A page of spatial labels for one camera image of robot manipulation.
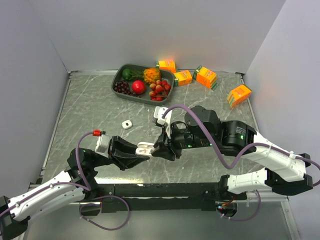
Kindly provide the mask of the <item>white oval charging case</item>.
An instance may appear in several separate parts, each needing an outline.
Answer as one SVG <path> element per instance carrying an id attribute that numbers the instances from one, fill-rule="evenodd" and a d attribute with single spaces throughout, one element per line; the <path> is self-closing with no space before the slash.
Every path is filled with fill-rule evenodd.
<path id="1" fill-rule="evenodd" d="M 153 143 L 150 142 L 139 142 L 137 144 L 137 148 L 135 153 L 141 156 L 151 156 L 152 153 L 155 151 L 155 147 Z"/>

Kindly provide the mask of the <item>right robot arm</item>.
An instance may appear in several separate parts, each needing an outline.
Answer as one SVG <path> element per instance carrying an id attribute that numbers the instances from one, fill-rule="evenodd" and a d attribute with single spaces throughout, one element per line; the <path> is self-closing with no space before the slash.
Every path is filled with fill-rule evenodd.
<path id="1" fill-rule="evenodd" d="M 240 159 L 263 167 L 251 173 L 222 176 L 218 193 L 223 199 L 254 190 L 295 196 L 313 189 L 313 179 L 306 173 L 310 165 L 306 154 L 296 155 L 274 145 L 242 121 L 221 121 L 214 110 L 199 105 L 181 108 L 186 111 L 183 128 L 178 128 L 179 121 L 171 121 L 173 107 L 155 108 L 153 117 L 162 130 L 153 146 L 153 157 L 175 161 L 185 149 L 212 147 L 226 169 L 233 169 Z"/>

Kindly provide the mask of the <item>white square charging case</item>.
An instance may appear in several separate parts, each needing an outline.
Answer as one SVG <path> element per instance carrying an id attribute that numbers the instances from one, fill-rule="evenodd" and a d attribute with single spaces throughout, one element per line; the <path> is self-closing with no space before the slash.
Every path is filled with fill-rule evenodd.
<path id="1" fill-rule="evenodd" d="M 125 120 L 121 123 L 121 126 L 124 130 L 127 130 L 133 126 L 133 123 L 130 120 Z"/>

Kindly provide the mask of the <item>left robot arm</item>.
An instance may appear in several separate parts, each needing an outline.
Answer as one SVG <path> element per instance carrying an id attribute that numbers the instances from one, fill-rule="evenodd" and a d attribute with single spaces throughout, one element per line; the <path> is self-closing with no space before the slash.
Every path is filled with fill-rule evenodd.
<path id="1" fill-rule="evenodd" d="M 95 150 L 76 145 L 68 167 L 38 187 L 19 196 L 0 198 L 0 236 L 12 240 L 27 231 L 29 221 L 73 202 L 95 200 L 100 191 L 97 167 L 115 165 L 121 171 L 149 160 L 153 145 L 136 146 L 119 136 L 95 129 L 84 134 L 97 137 Z"/>

